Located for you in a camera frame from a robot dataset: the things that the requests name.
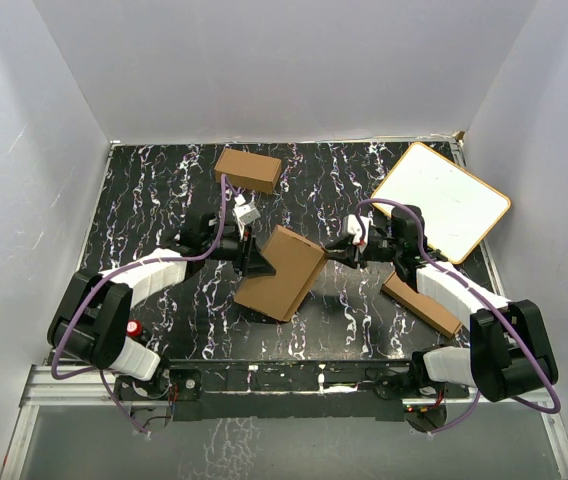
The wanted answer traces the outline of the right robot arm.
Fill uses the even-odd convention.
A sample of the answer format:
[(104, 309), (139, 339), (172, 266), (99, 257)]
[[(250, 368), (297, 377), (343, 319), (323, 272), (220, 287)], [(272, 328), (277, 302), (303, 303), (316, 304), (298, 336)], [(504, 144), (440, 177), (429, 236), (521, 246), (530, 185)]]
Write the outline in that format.
[(546, 389), (560, 409), (554, 387), (559, 370), (539, 307), (512, 301), (464, 277), (437, 249), (427, 244), (419, 207), (391, 204), (387, 227), (377, 227), (358, 212), (343, 221), (339, 240), (325, 246), (327, 259), (353, 269), (371, 262), (390, 263), (396, 278), (412, 292), (442, 307), (470, 333), (470, 344), (436, 347), (414, 354), (411, 388), (430, 397), (445, 383), (469, 386), (491, 402), (522, 401)]

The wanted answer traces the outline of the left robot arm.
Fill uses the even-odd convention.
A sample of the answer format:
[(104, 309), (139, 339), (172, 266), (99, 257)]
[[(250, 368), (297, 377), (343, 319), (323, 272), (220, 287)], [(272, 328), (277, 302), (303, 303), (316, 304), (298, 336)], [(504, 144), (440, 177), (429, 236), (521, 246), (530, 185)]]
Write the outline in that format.
[(242, 277), (273, 276), (249, 226), (220, 220), (214, 213), (189, 215), (170, 229), (151, 254), (114, 270), (77, 271), (47, 332), (58, 354), (67, 354), (99, 370), (135, 380), (146, 397), (158, 399), (171, 376), (160, 368), (162, 357), (147, 348), (140, 331), (129, 330), (133, 307), (150, 296), (185, 282), (208, 260), (229, 262)]

